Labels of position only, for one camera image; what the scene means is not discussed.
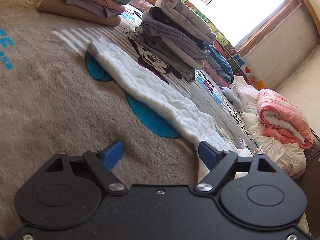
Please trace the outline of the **white quilted garment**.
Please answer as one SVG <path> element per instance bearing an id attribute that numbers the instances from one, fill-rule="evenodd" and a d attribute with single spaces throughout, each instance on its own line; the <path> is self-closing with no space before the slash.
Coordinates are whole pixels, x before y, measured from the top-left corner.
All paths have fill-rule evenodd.
<path id="1" fill-rule="evenodd" d="M 140 66 L 116 44 L 100 37 L 91 42 L 87 50 L 125 92 L 167 120 L 196 150 L 201 141 L 206 141 L 220 151 L 231 150 L 241 157 L 252 156 L 248 148 L 238 149 L 221 137 L 211 115 L 199 111 L 195 103 Z"/>

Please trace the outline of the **grey folded clothes stack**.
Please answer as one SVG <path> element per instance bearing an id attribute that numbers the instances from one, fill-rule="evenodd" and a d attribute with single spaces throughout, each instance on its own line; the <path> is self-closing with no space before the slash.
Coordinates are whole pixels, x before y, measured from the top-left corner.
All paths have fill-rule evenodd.
<path id="1" fill-rule="evenodd" d="M 182 0 L 157 0 L 143 12 L 134 41 L 172 67 L 188 83 L 204 68 L 209 55 L 205 45 L 217 36 L 209 25 Z"/>

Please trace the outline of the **cream white comforter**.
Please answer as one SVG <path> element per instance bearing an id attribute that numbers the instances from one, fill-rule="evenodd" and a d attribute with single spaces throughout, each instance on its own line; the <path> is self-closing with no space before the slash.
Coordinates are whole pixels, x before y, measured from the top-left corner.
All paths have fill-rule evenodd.
<path id="1" fill-rule="evenodd" d="M 304 150 L 298 144 L 283 144 L 275 138 L 263 137 L 261 132 L 264 126 L 257 114 L 259 91 L 237 75 L 231 88 L 241 101 L 241 116 L 259 148 L 292 179 L 298 179 L 306 170 Z"/>

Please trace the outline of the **light blue plush toy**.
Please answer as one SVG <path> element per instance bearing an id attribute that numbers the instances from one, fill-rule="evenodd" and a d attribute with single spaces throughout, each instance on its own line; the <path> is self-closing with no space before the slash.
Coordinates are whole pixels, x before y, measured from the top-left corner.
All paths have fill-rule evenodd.
<path id="1" fill-rule="evenodd" d="M 241 103 L 240 99 L 234 95 L 234 93 L 232 92 L 232 90 L 230 88 L 223 87 L 222 93 L 239 113 L 243 112 L 243 107 L 242 107 L 242 103 Z"/>

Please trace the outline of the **pink folded quilt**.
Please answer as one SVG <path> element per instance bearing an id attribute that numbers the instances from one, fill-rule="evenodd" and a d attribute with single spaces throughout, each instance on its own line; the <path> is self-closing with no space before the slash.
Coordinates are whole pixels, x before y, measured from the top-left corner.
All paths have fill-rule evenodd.
<path id="1" fill-rule="evenodd" d="M 311 128 L 304 114 L 274 90 L 259 91 L 257 115 L 263 123 L 262 136 L 283 144 L 298 144 L 305 150 L 313 145 Z"/>

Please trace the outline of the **Mickey Mouse bed blanket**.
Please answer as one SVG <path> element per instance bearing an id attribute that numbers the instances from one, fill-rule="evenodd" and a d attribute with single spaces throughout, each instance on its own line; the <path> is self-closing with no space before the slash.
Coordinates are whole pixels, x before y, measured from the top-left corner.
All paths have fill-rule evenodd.
<path id="1" fill-rule="evenodd" d="M 40 1 L 1 0 L 1 236 L 21 224 L 16 191 L 59 151 L 82 155 L 121 140 L 124 157 L 114 173 L 126 185 L 194 185 L 194 145 L 151 131 L 121 87 L 86 68 L 87 46 L 100 37 L 135 60 L 151 57 L 130 38 L 139 20 L 101 27 L 41 13 Z"/>

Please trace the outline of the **dark wooden headboard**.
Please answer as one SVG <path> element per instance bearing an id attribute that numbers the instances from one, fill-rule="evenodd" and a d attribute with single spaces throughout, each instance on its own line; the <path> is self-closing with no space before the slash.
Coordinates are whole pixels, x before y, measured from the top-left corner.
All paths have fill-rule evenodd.
<path id="1" fill-rule="evenodd" d="M 320 162 L 319 162 L 319 136 L 311 130 L 313 146 L 304 151 L 306 158 L 305 172 L 296 179 L 296 183 L 305 192 L 308 206 L 306 209 L 306 218 L 309 230 L 313 237 L 319 237 L 319 215 L 320 215 Z"/>

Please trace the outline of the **alphabet foam mat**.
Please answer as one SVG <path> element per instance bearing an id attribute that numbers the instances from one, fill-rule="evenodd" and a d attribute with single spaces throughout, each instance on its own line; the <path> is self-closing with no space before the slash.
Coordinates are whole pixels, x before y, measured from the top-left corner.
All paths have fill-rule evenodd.
<path id="1" fill-rule="evenodd" d="M 244 80 L 252 85 L 255 89 L 265 89 L 263 81 L 257 80 L 245 63 L 243 57 L 237 51 L 237 49 L 228 41 L 228 39 L 221 33 L 221 31 L 213 24 L 208 17 L 208 12 L 204 13 L 204 7 L 196 2 L 195 4 L 189 0 L 182 0 L 193 12 L 195 12 L 200 18 L 206 22 L 211 28 L 212 32 L 216 34 L 217 41 L 214 43 L 217 50 L 223 51 L 222 55 L 231 65 L 234 75 L 242 76 Z"/>

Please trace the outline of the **blue folded blanket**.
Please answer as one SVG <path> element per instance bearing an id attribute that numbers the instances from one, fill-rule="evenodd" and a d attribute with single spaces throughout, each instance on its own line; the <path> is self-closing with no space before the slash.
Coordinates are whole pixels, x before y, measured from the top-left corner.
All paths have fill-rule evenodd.
<path id="1" fill-rule="evenodd" d="M 233 83 L 234 74 L 231 65 L 221 55 L 221 53 L 211 44 L 204 45 L 209 51 L 207 61 L 211 67 L 219 74 L 227 83 Z"/>

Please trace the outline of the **window with wooden frame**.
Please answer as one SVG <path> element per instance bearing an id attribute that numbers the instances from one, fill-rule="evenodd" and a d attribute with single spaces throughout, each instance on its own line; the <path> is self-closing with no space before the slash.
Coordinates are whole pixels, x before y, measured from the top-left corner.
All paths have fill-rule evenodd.
<path id="1" fill-rule="evenodd" d="M 189 0 L 241 56 L 300 6 L 299 0 Z"/>

